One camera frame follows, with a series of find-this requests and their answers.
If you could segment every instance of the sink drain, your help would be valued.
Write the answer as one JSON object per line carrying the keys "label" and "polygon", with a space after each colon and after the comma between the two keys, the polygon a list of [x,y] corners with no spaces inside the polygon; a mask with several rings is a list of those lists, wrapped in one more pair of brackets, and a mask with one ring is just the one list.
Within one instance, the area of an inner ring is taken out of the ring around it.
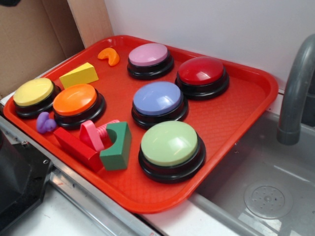
{"label": "sink drain", "polygon": [[278,219],[292,208],[291,194],[277,183],[258,181],[245,191],[245,204],[255,215],[265,219]]}

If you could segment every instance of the stainless steel sink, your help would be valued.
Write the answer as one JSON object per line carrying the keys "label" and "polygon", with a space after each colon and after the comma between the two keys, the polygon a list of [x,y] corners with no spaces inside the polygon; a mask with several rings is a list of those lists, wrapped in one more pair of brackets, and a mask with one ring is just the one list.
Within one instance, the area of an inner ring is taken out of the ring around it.
{"label": "stainless steel sink", "polygon": [[199,186],[198,204],[217,205],[246,235],[314,236],[315,129],[302,125],[300,142],[285,146],[278,120],[263,114]]}

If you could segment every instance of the blue button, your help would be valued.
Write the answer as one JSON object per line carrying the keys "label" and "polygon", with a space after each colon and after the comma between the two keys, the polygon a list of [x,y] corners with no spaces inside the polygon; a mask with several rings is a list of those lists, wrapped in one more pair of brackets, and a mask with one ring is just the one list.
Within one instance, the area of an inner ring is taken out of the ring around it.
{"label": "blue button", "polygon": [[181,103],[181,91],[171,82],[153,82],[139,89],[133,98],[135,109],[148,116],[166,114]]}

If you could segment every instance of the cardboard box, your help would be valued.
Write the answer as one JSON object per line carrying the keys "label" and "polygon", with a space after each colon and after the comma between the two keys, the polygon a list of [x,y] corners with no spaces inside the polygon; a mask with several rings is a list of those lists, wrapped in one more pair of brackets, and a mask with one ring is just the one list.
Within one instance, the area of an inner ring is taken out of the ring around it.
{"label": "cardboard box", "polygon": [[66,0],[0,6],[0,99],[83,49]]}

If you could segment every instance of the white wall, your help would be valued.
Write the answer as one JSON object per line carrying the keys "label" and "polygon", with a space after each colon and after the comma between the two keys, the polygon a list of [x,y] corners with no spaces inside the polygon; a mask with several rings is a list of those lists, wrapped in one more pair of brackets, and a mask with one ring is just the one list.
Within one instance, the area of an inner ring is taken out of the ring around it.
{"label": "white wall", "polygon": [[115,35],[127,34],[249,65],[285,88],[314,0],[105,0]]}

